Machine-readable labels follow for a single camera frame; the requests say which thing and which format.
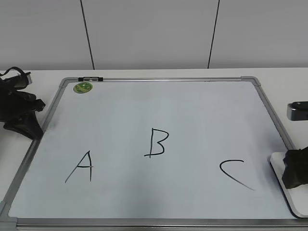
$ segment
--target white base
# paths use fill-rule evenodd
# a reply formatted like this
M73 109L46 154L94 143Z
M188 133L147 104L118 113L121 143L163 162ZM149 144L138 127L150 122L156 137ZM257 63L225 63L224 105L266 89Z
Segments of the white base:
M275 171L291 211L299 218L308 218L308 184L293 189L285 188L282 181L282 175L285 169L283 162L284 157L285 153L273 153L270 158L270 163Z

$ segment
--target black marker writing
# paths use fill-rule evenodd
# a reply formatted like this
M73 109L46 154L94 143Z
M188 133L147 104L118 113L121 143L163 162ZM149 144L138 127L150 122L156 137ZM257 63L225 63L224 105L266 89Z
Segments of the black marker writing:
M247 185L245 185L244 183L241 183L239 180L237 180L237 179L236 179L236 178L234 178L233 176L229 175L229 174L228 174L225 170L223 170L223 169L222 169L222 165L223 165L224 163L227 163L227 162L233 162L233 161L243 162L243 163L244 163L244 160L225 160L225 161L223 161L223 162L221 162L221 163L220 163L220 165L219 165L220 170L221 170L224 174L226 174L228 177L230 177L232 180L234 180L234 181L238 182L239 184L241 184L241 185L245 186L246 188L248 188L248 189L250 189L250 190L253 190L253 191L254 191L254 189L252 189L252 188L248 187L248 186L247 186Z
M152 153L152 148L153 148L153 135L154 135L154 131L160 131L160 132L164 132L166 135L165 138L163 138L162 140L158 141L157 143L163 148L163 150L160 153ZM144 155L144 156L149 156L151 158L151 155L160 155L163 154L165 152L165 148L164 146L161 144L161 142L165 141L167 138L169 137L169 133L163 130L158 130L158 129L152 129L152 134L151 134L151 147L150 147L150 154Z
M88 158L89 158L89 163L90 163L90 165L89 165L89 166L82 166L82 165L80 165L81 161L83 161L83 159L84 159L86 156L88 156ZM78 168L78 167L80 167L80 168L90 168L90 181L91 181L91 179L92 179L92 168L93 168L93 166L92 166L90 151L88 151L88 152L82 157L82 159L79 161L79 163L78 163L77 166L74 168L74 170L71 172L71 174L69 174L69 176L66 178L65 183L67 182L67 180L71 177L71 175L73 174L73 172L74 172L74 171L76 170L76 168Z

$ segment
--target white table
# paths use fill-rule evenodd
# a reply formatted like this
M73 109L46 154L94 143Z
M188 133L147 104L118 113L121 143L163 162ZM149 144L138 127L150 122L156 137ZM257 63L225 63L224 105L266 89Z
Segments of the white table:
M240 77L255 76L270 100L278 117L297 148L308 146L308 121L293 122L286 116L287 104L308 101L308 68L260 69L190 69L190 70L66 70L31 71L33 83L26 91L34 93L46 103L43 112L37 113L41 124L60 81L65 77ZM0 128L0 201L5 196L31 140L12 131Z

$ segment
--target white wall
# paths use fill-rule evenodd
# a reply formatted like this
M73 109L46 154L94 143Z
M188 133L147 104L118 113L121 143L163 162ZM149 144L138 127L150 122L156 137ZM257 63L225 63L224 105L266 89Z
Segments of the white wall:
M91 69L78 0L0 0L0 70Z
M308 0L221 0L210 68L308 67Z
M207 68L218 0L82 0L96 69ZM307 0L220 0L210 68L307 67ZM0 69L92 69L80 0L0 0Z

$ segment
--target green sticker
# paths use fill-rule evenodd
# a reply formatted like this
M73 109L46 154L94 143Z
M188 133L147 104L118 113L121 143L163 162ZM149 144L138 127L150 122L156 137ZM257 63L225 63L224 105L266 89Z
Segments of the green sticker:
M92 90L93 86L91 83L78 83L74 86L74 92L83 94Z

